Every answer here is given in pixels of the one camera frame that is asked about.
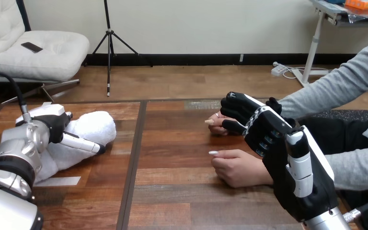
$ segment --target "gray sweater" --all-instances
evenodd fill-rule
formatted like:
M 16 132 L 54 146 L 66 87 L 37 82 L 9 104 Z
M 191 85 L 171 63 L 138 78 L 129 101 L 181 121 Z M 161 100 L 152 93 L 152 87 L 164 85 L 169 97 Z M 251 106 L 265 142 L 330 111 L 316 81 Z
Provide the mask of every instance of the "gray sweater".
M 328 75 L 284 99 L 284 117 L 301 118 L 344 105 L 368 91 L 368 46 Z M 363 133 L 368 137 L 368 130 Z M 337 189 L 368 189 L 368 149 L 326 156 Z

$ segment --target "desk leg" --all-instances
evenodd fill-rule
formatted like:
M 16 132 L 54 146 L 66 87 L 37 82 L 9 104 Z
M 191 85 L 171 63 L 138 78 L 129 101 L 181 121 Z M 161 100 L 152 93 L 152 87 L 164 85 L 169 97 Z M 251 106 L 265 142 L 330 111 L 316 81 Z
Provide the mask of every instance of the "desk leg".
M 318 43 L 320 41 L 321 28 L 322 28 L 322 22 L 323 22 L 324 17 L 325 17 L 325 14 L 322 11 L 320 11 L 317 29 L 315 30 L 314 37 L 312 38 L 312 43 L 311 43 L 310 51 L 308 53 L 308 59 L 307 59 L 307 63 L 305 64 L 305 69 L 304 69 L 303 74 L 301 74 L 298 69 L 292 70 L 293 74 L 296 76 L 297 80 L 301 83 L 303 87 L 306 87 L 309 85 L 308 77 L 310 76 L 312 62 L 314 61 L 315 53 L 317 52 Z

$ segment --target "power strip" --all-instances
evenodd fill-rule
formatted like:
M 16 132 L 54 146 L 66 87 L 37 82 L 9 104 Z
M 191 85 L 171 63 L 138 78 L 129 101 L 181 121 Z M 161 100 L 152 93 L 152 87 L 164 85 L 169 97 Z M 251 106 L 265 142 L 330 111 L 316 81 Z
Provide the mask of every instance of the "power strip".
M 276 66 L 276 67 L 274 67 L 273 69 L 272 69 L 272 74 L 274 75 L 274 76 L 281 76 L 284 72 L 286 72 L 287 71 L 287 67 L 285 67 L 285 66 L 283 66 L 283 65 L 281 65 L 281 64 L 279 64 L 278 66 Z

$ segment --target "fingernail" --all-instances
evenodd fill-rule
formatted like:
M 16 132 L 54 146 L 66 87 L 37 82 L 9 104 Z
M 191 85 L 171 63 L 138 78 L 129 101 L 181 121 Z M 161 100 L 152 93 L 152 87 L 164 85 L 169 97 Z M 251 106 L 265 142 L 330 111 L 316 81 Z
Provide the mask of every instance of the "fingernail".
M 208 124 L 208 125 L 214 125 L 214 120 L 212 120 L 212 119 L 210 119 L 210 120 L 206 120 L 206 121 L 204 121 L 206 124 Z

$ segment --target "person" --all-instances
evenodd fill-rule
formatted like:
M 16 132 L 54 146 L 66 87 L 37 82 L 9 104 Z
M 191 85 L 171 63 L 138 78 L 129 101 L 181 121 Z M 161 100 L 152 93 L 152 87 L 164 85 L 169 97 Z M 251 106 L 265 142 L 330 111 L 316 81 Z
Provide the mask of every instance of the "person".
M 344 122 L 309 117 L 344 105 L 368 91 L 368 46 L 353 59 L 284 99 L 279 100 L 283 117 L 305 125 L 326 154 L 335 174 L 335 188 L 368 190 L 368 121 Z M 209 119 L 211 133 L 228 135 L 222 121 L 230 119 L 220 112 Z M 232 187 L 272 184 L 262 160 L 241 150 L 219 151 L 212 166 Z

